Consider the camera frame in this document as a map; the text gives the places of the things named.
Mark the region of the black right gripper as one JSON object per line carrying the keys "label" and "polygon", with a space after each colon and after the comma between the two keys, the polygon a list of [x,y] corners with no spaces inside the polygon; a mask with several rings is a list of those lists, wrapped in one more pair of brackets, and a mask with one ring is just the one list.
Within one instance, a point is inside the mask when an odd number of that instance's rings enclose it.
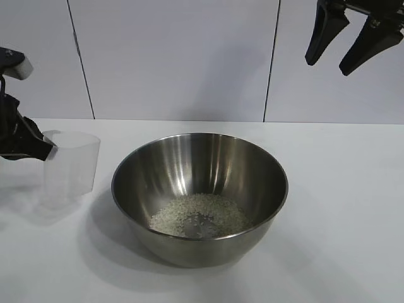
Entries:
{"label": "black right gripper", "polygon": [[318,1],[306,63],[317,63],[327,46],[349,24],[346,10],[365,15],[366,21],[339,68],[348,76],[382,51],[400,43],[403,1]]}

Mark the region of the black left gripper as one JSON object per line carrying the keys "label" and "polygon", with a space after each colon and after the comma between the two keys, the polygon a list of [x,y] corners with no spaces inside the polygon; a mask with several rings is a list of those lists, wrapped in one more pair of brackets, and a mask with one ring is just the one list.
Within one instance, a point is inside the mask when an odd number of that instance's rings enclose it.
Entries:
{"label": "black left gripper", "polygon": [[1,93],[1,156],[46,160],[57,147],[33,120],[23,116],[17,118],[19,104],[11,95]]}

